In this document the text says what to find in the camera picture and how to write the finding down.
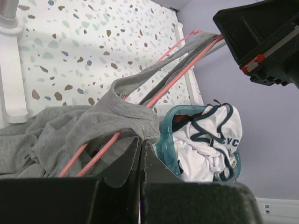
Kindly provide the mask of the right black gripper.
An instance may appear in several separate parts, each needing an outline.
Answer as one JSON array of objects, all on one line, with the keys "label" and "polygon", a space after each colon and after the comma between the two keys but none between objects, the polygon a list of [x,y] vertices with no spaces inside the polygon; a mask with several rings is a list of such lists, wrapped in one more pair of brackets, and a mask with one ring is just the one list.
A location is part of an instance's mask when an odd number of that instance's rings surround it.
[{"label": "right black gripper", "polygon": [[298,20],[297,0],[264,0],[213,17],[240,70],[266,86],[299,86]]}]

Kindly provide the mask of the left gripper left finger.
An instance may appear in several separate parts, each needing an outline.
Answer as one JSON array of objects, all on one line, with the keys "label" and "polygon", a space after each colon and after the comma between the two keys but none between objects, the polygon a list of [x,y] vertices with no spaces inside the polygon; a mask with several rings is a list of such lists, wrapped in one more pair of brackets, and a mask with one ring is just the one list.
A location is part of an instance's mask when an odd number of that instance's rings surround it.
[{"label": "left gripper left finger", "polygon": [[136,224],[142,141],[95,177],[3,179],[3,224]]}]

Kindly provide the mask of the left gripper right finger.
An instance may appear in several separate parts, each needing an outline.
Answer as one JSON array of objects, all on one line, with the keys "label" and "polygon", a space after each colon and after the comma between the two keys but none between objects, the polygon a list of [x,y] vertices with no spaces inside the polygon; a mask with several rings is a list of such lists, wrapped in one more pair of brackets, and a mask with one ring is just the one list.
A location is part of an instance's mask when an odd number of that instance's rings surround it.
[{"label": "left gripper right finger", "polygon": [[183,182],[154,153],[142,147],[144,182],[143,224],[262,224],[250,189],[241,183]]}]

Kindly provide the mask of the grey tank top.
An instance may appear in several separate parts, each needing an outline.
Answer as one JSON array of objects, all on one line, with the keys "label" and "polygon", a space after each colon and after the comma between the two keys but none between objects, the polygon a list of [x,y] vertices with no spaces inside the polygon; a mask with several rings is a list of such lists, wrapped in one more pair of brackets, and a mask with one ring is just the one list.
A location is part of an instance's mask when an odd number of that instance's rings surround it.
[{"label": "grey tank top", "polygon": [[[216,34],[202,33],[140,73],[116,79],[93,106],[48,107],[23,124],[2,128],[1,178],[57,177],[84,144],[88,147],[65,175],[74,177],[81,170],[96,175],[118,159],[134,139],[157,143],[159,122],[152,107],[215,39]],[[125,101],[126,96],[178,58],[181,61],[139,104]]]}]

